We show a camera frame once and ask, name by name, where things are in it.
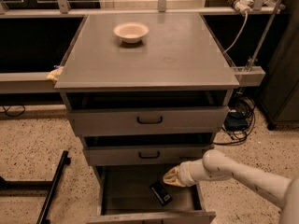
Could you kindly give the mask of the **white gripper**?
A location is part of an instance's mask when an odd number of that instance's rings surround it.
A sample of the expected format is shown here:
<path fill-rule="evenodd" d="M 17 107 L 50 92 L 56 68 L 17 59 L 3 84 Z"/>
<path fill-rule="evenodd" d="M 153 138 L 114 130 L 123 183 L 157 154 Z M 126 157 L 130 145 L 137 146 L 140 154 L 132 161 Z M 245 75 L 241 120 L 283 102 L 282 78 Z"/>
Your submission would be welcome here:
<path fill-rule="evenodd" d="M 175 187 L 191 187 L 196 184 L 195 180 L 192 178 L 191 173 L 191 163 L 185 161 L 181 163 L 178 167 L 175 166 L 171 168 L 165 175 L 163 182 L 166 185 Z"/>

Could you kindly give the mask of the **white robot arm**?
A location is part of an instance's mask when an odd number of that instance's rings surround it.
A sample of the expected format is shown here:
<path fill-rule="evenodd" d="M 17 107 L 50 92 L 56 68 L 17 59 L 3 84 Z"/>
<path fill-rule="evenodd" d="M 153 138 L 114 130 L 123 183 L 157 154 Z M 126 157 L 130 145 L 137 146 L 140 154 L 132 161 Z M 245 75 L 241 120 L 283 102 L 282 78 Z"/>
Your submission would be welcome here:
<path fill-rule="evenodd" d="M 163 182 L 176 187 L 191 187 L 200 181 L 233 178 L 281 210 L 279 224 L 299 224 L 299 176 L 289 179 L 239 163 L 212 149 L 196 161 L 184 161 L 171 168 Z"/>

